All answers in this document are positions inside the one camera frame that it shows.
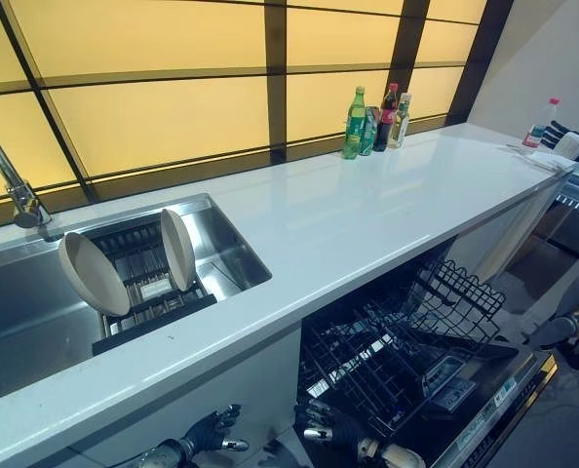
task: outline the sink drying rack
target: sink drying rack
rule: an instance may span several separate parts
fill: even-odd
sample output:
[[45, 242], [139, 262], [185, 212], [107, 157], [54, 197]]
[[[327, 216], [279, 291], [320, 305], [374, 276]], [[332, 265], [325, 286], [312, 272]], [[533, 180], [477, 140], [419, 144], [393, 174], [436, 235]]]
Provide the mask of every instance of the sink drying rack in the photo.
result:
[[146, 221], [116, 232], [87, 234], [116, 268], [131, 305], [124, 317], [98, 313], [101, 339], [93, 343], [93, 355], [216, 303], [198, 275], [188, 291], [176, 287], [162, 244], [159, 215]]

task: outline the window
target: window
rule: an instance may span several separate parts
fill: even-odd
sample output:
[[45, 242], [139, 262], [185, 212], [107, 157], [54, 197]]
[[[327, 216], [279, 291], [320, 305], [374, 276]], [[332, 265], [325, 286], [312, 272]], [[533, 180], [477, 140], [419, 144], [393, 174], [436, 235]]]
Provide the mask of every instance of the window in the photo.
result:
[[339, 149], [360, 85], [464, 122], [512, 2], [1, 1], [0, 144], [57, 211]]

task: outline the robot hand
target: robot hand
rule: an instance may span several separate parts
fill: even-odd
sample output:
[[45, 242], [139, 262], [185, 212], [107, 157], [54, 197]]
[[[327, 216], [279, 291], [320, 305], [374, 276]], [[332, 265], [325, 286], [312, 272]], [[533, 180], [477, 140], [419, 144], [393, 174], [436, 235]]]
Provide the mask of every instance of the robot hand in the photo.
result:
[[304, 427], [306, 440], [330, 443], [361, 459], [358, 447], [362, 440], [367, 439], [367, 431], [354, 417], [318, 400], [300, 400], [294, 410], [296, 423]]
[[220, 449], [246, 451], [249, 449], [247, 441], [225, 439], [239, 415], [240, 405], [230, 405], [224, 412], [214, 411], [194, 424], [178, 441], [168, 439], [156, 448], [143, 453], [134, 466], [136, 468], [196, 467], [192, 458], [201, 451]]
[[239, 415], [240, 405], [229, 405], [224, 412], [214, 411], [194, 424], [179, 442], [192, 456], [200, 451], [220, 449], [246, 451], [249, 449], [247, 441], [225, 439]]
[[387, 468], [425, 468], [424, 460], [407, 448], [396, 444], [382, 445], [368, 436], [366, 429], [354, 417], [318, 401], [298, 402], [296, 422], [305, 427], [306, 440], [330, 443], [344, 449], [362, 461], [381, 461]]
[[533, 349], [557, 348], [579, 370], [579, 277], [562, 295], [552, 317], [527, 337]]

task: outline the faucet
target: faucet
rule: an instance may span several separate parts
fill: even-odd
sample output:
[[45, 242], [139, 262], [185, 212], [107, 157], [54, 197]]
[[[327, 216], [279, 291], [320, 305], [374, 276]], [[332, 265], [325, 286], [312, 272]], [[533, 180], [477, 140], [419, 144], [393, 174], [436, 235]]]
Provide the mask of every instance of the faucet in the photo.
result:
[[0, 174], [6, 181], [6, 191], [15, 204], [13, 220], [19, 227], [30, 228], [52, 220], [27, 180], [20, 177], [0, 146]]

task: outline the wire rack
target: wire rack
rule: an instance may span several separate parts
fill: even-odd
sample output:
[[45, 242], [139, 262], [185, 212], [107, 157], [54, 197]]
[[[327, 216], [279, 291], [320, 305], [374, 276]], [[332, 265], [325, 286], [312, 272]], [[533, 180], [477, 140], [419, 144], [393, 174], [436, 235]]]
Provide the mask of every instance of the wire rack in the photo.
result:
[[383, 437], [498, 332], [504, 296], [451, 262], [412, 263], [303, 323], [299, 386], [341, 392]]

